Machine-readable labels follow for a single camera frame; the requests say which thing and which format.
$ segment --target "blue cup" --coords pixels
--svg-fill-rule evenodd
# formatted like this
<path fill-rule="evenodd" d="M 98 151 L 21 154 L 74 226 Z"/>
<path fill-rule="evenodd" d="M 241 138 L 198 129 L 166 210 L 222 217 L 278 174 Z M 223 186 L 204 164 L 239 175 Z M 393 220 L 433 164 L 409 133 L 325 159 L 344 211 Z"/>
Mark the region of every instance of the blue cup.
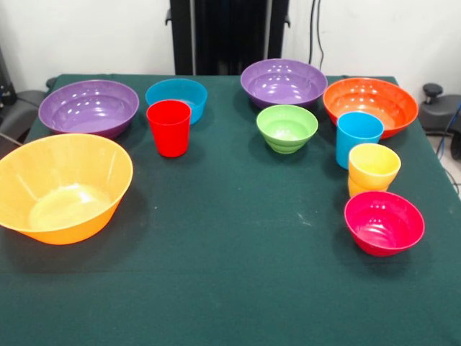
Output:
<path fill-rule="evenodd" d="M 357 144 L 377 143 L 383 132 L 384 125 L 373 115 L 364 112 L 344 113 L 338 119 L 336 132 L 336 162 L 338 165 L 348 169 L 351 149 Z"/>
<path fill-rule="evenodd" d="M 146 92 L 149 106 L 165 99 L 177 99 L 187 103 L 192 109 L 190 124 L 195 124 L 202 117 L 208 93 L 198 81 L 191 79 L 167 79 L 151 86 Z"/>

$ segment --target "bowl rim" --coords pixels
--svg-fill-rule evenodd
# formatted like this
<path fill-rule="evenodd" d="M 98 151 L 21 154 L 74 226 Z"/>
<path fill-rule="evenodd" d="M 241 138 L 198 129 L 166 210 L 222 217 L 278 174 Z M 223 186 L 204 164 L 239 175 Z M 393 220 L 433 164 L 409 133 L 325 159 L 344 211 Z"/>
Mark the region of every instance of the bowl rim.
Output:
<path fill-rule="evenodd" d="M 290 63 L 300 63 L 302 65 L 307 65 L 309 66 L 309 68 L 312 68 L 313 70 L 315 70 L 316 72 L 318 72 L 319 76 L 322 77 L 322 80 L 325 81 L 325 87 L 323 88 L 323 90 L 319 91 L 319 93 L 315 96 L 315 97 L 311 97 L 310 99 L 304 99 L 303 101 L 301 102 L 294 102 L 294 103 L 284 103 L 284 105 L 292 105 L 292 106 L 296 106 L 296 105 L 304 105 L 305 103 L 309 103 L 309 102 L 312 102 L 312 101 L 315 101 L 316 99 L 318 99 L 320 96 L 322 96 L 322 94 L 327 90 L 328 88 L 328 79 L 326 78 L 325 74 L 323 74 L 323 72 L 321 70 L 319 70 L 318 68 L 316 68 L 315 66 L 313 65 L 310 65 L 309 63 L 303 63 L 302 61 L 298 61 L 298 60 L 292 60 L 292 59 L 283 59 L 283 58 L 273 58 L 273 59 L 264 59 L 264 60 L 260 60 L 260 61 L 256 61 L 254 63 L 252 63 L 251 65 L 247 66 L 241 73 L 240 75 L 240 85 L 242 86 L 243 90 L 245 90 L 245 92 L 250 95 L 251 97 L 255 97 L 257 98 L 258 100 L 262 101 L 262 102 L 265 102 L 265 103 L 269 103 L 271 105 L 279 105 L 279 104 L 275 104 L 273 103 L 273 101 L 269 100 L 269 99 L 265 99 L 265 98 L 261 98 L 261 97 L 256 97 L 254 96 L 252 93 L 250 93 L 250 91 L 246 88 L 246 85 L 243 83 L 243 78 L 244 76 L 248 73 L 248 70 L 253 67 L 253 66 L 256 66 L 260 63 L 263 63 L 265 61 L 289 61 Z"/>
<path fill-rule="evenodd" d="M 199 87 L 199 89 L 201 89 L 203 92 L 204 92 L 204 97 L 202 98 L 202 100 L 200 101 L 200 103 L 198 105 L 193 105 L 190 107 L 192 109 L 195 109 L 195 108 L 198 108 L 198 107 L 201 107 L 203 106 L 207 99 L 208 99 L 208 91 L 207 91 L 207 88 L 205 88 L 205 86 L 202 84 L 202 83 L 199 83 L 198 81 L 195 81 L 194 79 L 188 79 L 188 78 L 167 78 L 167 79 L 164 79 L 162 81 L 158 81 L 156 82 L 155 84 L 152 84 L 150 87 L 148 87 L 148 89 L 146 90 L 146 92 L 144 93 L 144 99 L 146 100 L 146 103 L 148 105 L 148 108 L 157 103 L 157 102 L 160 102 L 160 101 L 165 101 L 165 100 L 168 100 L 168 99 L 172 99 L 172 98 L 168 98 L 168 99 L 160 99 L 159 101 L 155 101 L 155 102 L 152 102 L 150 103 L 148 100 L 147 100 L 147 95 L 149 92 L 151 92 L 152 89 L 154 89 L 155 87 L 158 87 L 159 85 L 162 85 L 162 84 L 170 84 L 170 83 L 174 83 L 174 82 L 178 82 L 178 81 L 183 81 L 183 82 L 187 82 L 189 84 L 194 84 L 196 87 Z"/>
<path fill-rule="evenodd" d="M 308 117 L 311 117 L 312 119 L 315 120 L 315 129 L 312 131 L 312 133 L 308 136 L 303 136 L 302 138 L 299 138 L 299 139 L 283 139 L 281 140 L 280 138 L 276 138 L 274 136 L 271 136 L 269 134 L 266 133 L 266 131 L 262 130 L 260 124 L 259 124 L 259 121 L 261 119 L 261 115 L 266 112 L 267 110 L 271 110 L 271 109 L 274 109 L 274 108 L 294 108 L 298 111 L 303 111 Z M 299 141 L 306 141 L 308 140 L 309 138 L 311 138 L 312 136 L 315 135 L 315 133 L 317 132 L 318 130 L 318 120 L 317 120 L 317 117 L 310 111 L 310 110 L 307 110 L 305 108 L 302 108 L 302 107 L 299 107 L 299 106 L 296 106 L 296 105 L 273 105 L 273 106 L 270 106 L 270 107 L 267 107 L 267 108 L 264 108 L 261 112 L 259 112 L 258 116 L 256 117 L 256 126 L 258 128 L 258 130 L 264 135 L 264 136 L 267 136 L 269 138 L 272 138 L 272 139 L 275 139 L 275 140 L 278 140 L 278 141 L 284 141 L 284 142 L 287 142 L 287 143 L 296 143 L 296 142 L 299 142 Z"/>
<path fill-rule="evenodd" d="M 422 222 L 421 234 L 418 236 L 418 238 L 415 241 L 413 241 L 412 243 L 405 245 L 404 247 L 384 247 L 382 245 L 376 245 L 376 244 L 370 243 L 370 242 L 364 240 L 361 236 L 359 236 L 356 233 L 356 231 L 352 228 L 351 224 L 349 223 L 349 219 L 347 218 L 347 209 L 349 207 L 349 204 L 355 198 L 358 198 L 359 196 L 362 196 L 362 195 L 368 195 L 368 194 L 393 196 L 393 197 L 398 198 L 399 200 L 402 200 L 409 208 L 414 209 L 416 211 L 416 215 L 418 215 L 418 217 L 420 218 L 420 220 Z M 344 220 L 346 221 L 347 228 L 349 229 L 349 231 L 351 232 L 352 235 L 356 236 L 358 239 L 360 239 L 364 243 L 367 243 L 367 244 L 369 244 L 369 245 L 371 245 L 371 246 L 373 246 L 375 248 L 382 249 L 382 250 L 388 250 L 388 251 L 397 251 L 398 252 L 398 251 L 403 251 L 403 250 L 406 250 L 406 249 L 410 249 L 411 247 L 413 247 L 413 246 L 415 246 L 416 244 L 419 243 L 419 241 L 423 238 L 424 233 L 426 232 L 426 222 L 424 221 L 424 217 L 423 217 L 423 214 L 421 214 L 421 211 L 412 202 L 410 202 L 406 198 L 404 198 L 404 197 L 402 197 L 400 195 L 397 195 L 396 193 L 392 193 L 392 192 L 388 192 L 388 191 L 365 191 L 365 192 L 361 192 L 361 193 L 355 195 L 354 197 L 350 198 L 347 201 L 346 205 L 344 206 Z"/>
<path fill-rule="evenodd" d="M 396 169 L 394 169 L 393 171 L 389 172 L 389 173 L 386 173 L 386 174 L 378 174 L 378 173 L 370 173 L 370 172 L 366 172 L 364 171 L 363 169 L 361 169 L 360 167 L 358 167 L 356 164 L 354 164 L 353 160 L 352 160 L 352 152 L 357 150 L 356 147 L 363 147 L 363 146 L 379 146 L 379 147 L 382 147 L 384 148 L 386 151 L 389 151 L 390 153 L 392 153 L 392 155 L 394 155 L 397 160 L 398 160 L 398 167 Z M 348 162 L 352 164 L 352 166 L 357 170 L 357 171 L 360 171 L 361 173 L 364 173 L 364 174 L 368 174 L 368 175 L 372 175 L 373 177 L 389 177 L 389 176 L 393 176 L 394 174 L 397 174 L 398 171 L 400 171 L 400 168 L 402 167 L 402 160 L 400 159 L 399 155 L 394 151 L 392 150 L 391 148 L 387 147 L 387 146 L 384 146 L 382 144 L 379 144 L 379 143 L 361 143 L 361 144 L 357 144 L 354 148 L 351 149 L 351 151 L 349 152 L 349 157 L 348 157 Z"/>
<path fill-rule="evenodd" d="M 77 84 L 82 84 L 82 83 L 100 83 L 100 82 L 104 82 L 104 83 L 110 83 L 110 84 L 116 84 L 116 85 L 120 85 L 122 87 L 124 87 L 126 90 L 128 90 L 130 93 L 132 93 L 134 96 L 135 96 L 135 99 L 136 99 L 136 104 L 135 104 L 135 107 L 134 107 L 134 111 L 133 113 L 125 120 L 123 120 L 121 123 L 117 124 L 116 126 L 109 126 L 107 128 L 103 128 L 101 130 L 97 130 L 97 131 L 92 131 L 92 132 L 68 132 L 68 131 L 65 131 L 65 130 L 60 130 L 54 126 L 52 126 L 50 123 L 48 123 L 47 121 L 44 120 L 43 118 L 43 111 L 42 111 L 42 106 L 48 101 L 48 99 L 50 99 L 55 93 L 57 92 L 61 92 L 65 89 L 69 89 Z M 126 84 L 123 84 L 123 83 L 120 83 L 118 81 L 110 81 L 109 79 L 87 79 L 87 80 L 84 80 L 84 81 L 75 81 L 74 83 L 70 83 L 70 84 L 66 84 L 64 86 L 62 86 L 61 88 L 59 89 L 56 89 L 54 92 L 50 93 L 41 103 L 40 103 L 40 106 L 38 107 L 38 118 L 40 119 L 40 121 L 42 122 L 43 125 L 45 125 L 47 128 L 49 128 L 50 130 L 53 130 L 55 132 L 58 132 L 58 133 L 62 133 L 62 134 L 67 134 L 67 133 L 84 133 L 84 134 L 89 134 L 89 135 L 94 135 L 94 134 L 98 134 L 98 133 L 103 133 L 105 131 L 108 131 L 108 130 L 112 130 L 112 129 L 115 129 L 115 128 L 118 128 L 119 126 L 123 126 L 127 123 L 129 123 L 133 117 L 136 115 L 136 113 L 138 112 L 139 110 L 139 96 L 138 96 L 138 93 L 136 93 L 132 88 L 130 88 L 128 85 Z"/>
<path fill-rule="evenodd" d="M 393 127 L 393 128 L 388 128 L 388 129 L 385 128 L 383 135 L 385 135 L 386 133 L 394 132 L 394 131 L 398 132 L 399 130 L 403 130 L 404 128 L 407 128 L 418 117 L 418 113 L 419 113 L 418 102 L 416 102 L 414 97 L 412 97 L 405 89 L 401 88 L 399 85 L 391 83 L 389 81 L 383 81 L 382 79 L 378 79 L 378 78 L 351 77 L 351 78 L 339 79 L 338 81 L 335 81 L 335 82 L 331 83 L 330 85 L 327 86 L 325 92 L 323 93 L 323 96 L 322 96 L 323 106 L 325 107 L 325 109 L 326 109 L 327 113 L 330 115 L 330 117 L 334 118 L 334 119 L 331 119 L 331 120 L 333 121 L 333 123 L 335 125 L 337 125 L 338 119 L 342 114 L 340 116 L 336 116 L 336 114 L 331 111 L 330 107 L 325 102 L 325 98 L 326 98 L 326 95 L 327 95 L 329 90 L 331 90 L 333 87 L 337 86 L 341 82 L 344 83 L 344 81 L 349 81 L 349 80 L 357 80 L 357 81 L 364 81 L 365 80 L 365 81 L 374 81 L 374 82 L 377 82 L 377 83 L 385 84 L 385 85 L 391 86 L 392 88 L 399 89 L 402 93 L 406 94 L 409 97 L 409 99 L 411 99 L 413 101 L 413 104 L 416 106 L 416 111 L 415 111 L 415 114 L 413 115 L 413 117 L 407 123 L 405 123 L 403 125 Z"/>
<path fill-rule="evenodd" d="M 128 154 L 128 152 L 120 144 L 118 144 L 118 143 L 116 143 L 116 142 L 114 142 L 114 141 L 112 141 L 112 140 L 110 140 L 108 138 L 102 137 L 102 136 L 93 135 L 93 134 L 90 134 L 90 133 L 62 133 L 62 134 L 58 134 L 58 135 L 47 136 L 47 137 L 39 138 L 39 139 L 37 139 L 35 141 L 32 141 L 32 142 L 29 142 L 29 143 L 26 143 L 23 146 L 20 146 L 19 148 L 13 150 L 11 153 L 8 153 L 6 156 L 4 156 L 0 161 L 9 160 L 12 156 L 19 155 L 18 153 L 20 153 L 21 151 L 27 150 L 27 148 L 30 147 L 30 146 L 36 146 L 38 143 L 41 143 L 41 142 L 54 141 L 57 138 L 62 138 L 62 137 L 88 137 L 88 136 L 92 137 L 93 139 L 97 139 L 98 141 L 106 141 L 106 142 L 110 143 L 110 145 L 118 147 L 119 149 L 121 149 L 120 153 L 127 159 L 127 162 L 129 164 L 128 168 L 130 170 L 130 174 L 129 174 L 129 179 L 127 181 L 127 184 L 122 189 L 121 193 L 116 198 L 113 199 L 113 201 L 110 203 L 110 205 L 108 207 L 106 207 L 103 211 L 98 213 L 97 215 L 92 216 L 91 218 L 86 218 L 83 221 L 78 221 L 76 223 L 72 223 L 72 224 L 69 224 L 69 225 L 67 225 L 65 227 L 60 227 L 60 228 L 56 228 L 56 229 L 45 229 L 45 230 L 25 229 L 25 228 L 22 228 L 22 227 L 11 226 L 9 224 L 4 223 L 3 221 L 0 221 L 0 224 L 3 227 L 6 227 L 8 229 L 12 229 L 14 231 L 22 232 L 22 233 L 50 233 L 50 232 L 56 232 L 56 231 L 64 231 L 66 229 L 69 229 L 69 228 L 72 228 L 72 227 L 75 227 L 75 226 L 79 226 L 79 225 L 81 225 L 83 223 L 86 223 L 86 222 L 88 222 L 90 220 L 93 220 L 93 219 L 101 216 L 102 214 L 106 213 L 109 209 L 113 208 L 114 205 L 116 205 L 117 203 L 119 203 L 121 201 L 124 194 L 128 191 L 128 188 L 130 187 L 131 182 L 133 180 L 133 161 L 131 160 L 131 157 Z"/>

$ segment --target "purple bowl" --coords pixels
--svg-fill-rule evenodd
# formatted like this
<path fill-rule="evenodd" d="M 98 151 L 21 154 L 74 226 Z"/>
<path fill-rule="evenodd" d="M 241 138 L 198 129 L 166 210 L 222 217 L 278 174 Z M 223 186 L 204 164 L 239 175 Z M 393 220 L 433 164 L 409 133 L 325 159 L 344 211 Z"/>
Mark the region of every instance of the purple bowl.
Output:
<path fill-rule="evenodd" d="M 138 95 L 122 83 L 79 81 L 48 95 L 40 105 L 38 117 L 56 133 L 114 138 L 130 124 L 138 107 Z"/>
<path fill-rule="evenodd" d="M 287 59 L 261 60 L 248 66 L 240 83 L 260 108 L 273 105 L 307 107 L 322 96 L 328 86 L 320 70 Z"/>

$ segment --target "orange bowl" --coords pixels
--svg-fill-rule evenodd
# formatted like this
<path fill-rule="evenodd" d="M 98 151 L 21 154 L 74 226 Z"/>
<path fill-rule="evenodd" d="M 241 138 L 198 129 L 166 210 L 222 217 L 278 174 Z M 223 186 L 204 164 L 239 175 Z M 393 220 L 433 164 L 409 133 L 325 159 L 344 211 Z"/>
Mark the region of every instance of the orange bowl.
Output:
<path fill-rule="evenodd" d="M 418 104 L 408 92 L 373 78 L 336 81 L 323 94 L 323 103 L 335 125 L 346 112 L 366 112 L 379 118 L 384 124 L 381 138 L 394 136 L 418 116 Z"/>
<path fill-rule="evenodd" d="M 0 225 L 48 244 L 85 240 L 109 222 L 132 177 L 130 156 L 109 139 L 33 141 L 0 160 Z"/>

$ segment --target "white wall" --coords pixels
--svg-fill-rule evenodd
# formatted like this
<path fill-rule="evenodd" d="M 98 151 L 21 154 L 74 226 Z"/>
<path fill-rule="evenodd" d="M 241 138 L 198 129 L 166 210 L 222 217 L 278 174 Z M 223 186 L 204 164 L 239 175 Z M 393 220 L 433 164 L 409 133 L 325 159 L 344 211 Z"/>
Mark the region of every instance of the white wall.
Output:
<path fill-rule="evenodd" d="M 44 89 L 62 73 L 173 74 L 168 8 L 169 0 L 0 0 L 16 89 Z M 290 0 L 284 58 L 307 61 L 309 11 L 310 1 Z M 460 15 L 461 0 L 322 0 L 323 70 L 394 75 L 419 99 L 427 81 L 460 93 Z"/>
<path fill-rule="evenodd" d="M 283 57 L 308 61 L 311 1 L 290 0 Z M 461 93 L 460 0 L 322 0 L 326 74 L 395 76 L 421 99 L 428 81 Z M 314 45 L 318 65 L 320 51 Z"/>
<path fill-rule="evenodd" d="M 174 74 L 169 0 L 0 0 L 17 91 L 63 73 Z"/>

